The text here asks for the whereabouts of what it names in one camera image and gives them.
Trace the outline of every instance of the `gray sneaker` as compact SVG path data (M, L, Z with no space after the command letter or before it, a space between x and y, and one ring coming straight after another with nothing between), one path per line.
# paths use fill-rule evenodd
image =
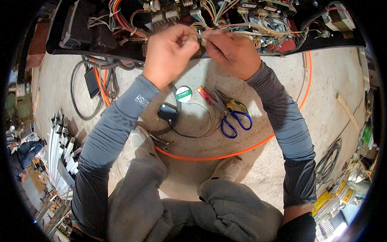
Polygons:
M134 155L136 158L153 156L159 162L165 165L158 156L156 149L154 148L152 137L150 137L148 131L146 131L143 127L137 126L135 130L132 130L132 132L130 132L129 139L132 142L132 147L134 148Z
M216 166L214 174L210 179L224 179L235 181L242 170L243 161L238 156L225 158Z

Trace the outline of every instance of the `cable tie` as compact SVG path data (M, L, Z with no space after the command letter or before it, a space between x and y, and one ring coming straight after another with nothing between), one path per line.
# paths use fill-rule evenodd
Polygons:
M130 33L130 36L134 35L137 31L137 27L134 27L134 31Z
M110 12L109 17L113 17L113 15L117 14L119 11L121 11L121 9L118 9L117 12L114 13Z

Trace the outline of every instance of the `gray pants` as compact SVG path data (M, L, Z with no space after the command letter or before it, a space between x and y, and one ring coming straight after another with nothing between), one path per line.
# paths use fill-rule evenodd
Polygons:
M199 226L235 241L273 241L282 214L246 185L214 179L199 188L205 202L160 199L165 166L150 156L131 160L108 199L109 241L164 241Z

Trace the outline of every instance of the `blue scissors handle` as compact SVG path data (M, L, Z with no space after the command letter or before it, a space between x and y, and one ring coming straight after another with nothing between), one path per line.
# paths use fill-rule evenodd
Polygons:
M232 111L231 113L231 116L233 116L239 123L239 125L241 125L241 127L244 129L244 130L250 130L251 127L253 126L253 120L251 119L250 115L248 115L247 113L243 113L243 112L239 112L239 111ZM243 115L245 117L247 117L249 120L250 120L250 127L246 128L241 120L238 118L237 114L240 114L240 115Z
M225 130L224 130L224 123L226 123L235 133L234 136L231 136L231 135L228 135L226 134ZM230 139L235 139L237 136L238 136L238 132L236 131L236 129L227 121L227 118L224 117L222 119L222 125L221 125L221 128L222 128L222 132L223 134L227 137L227 138L230 138Z

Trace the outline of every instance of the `gray sleeve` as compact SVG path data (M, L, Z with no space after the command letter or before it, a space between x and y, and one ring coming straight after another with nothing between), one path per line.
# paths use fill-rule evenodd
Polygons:
M71 209L73 222L88 235L105 238L109 171L121 153L141 111L159 90L138 76L101 114L79 157Z
M274 71L262 62L247 83L262 100L282 149L285 166L284 208L316 202L314 146L298 105Z

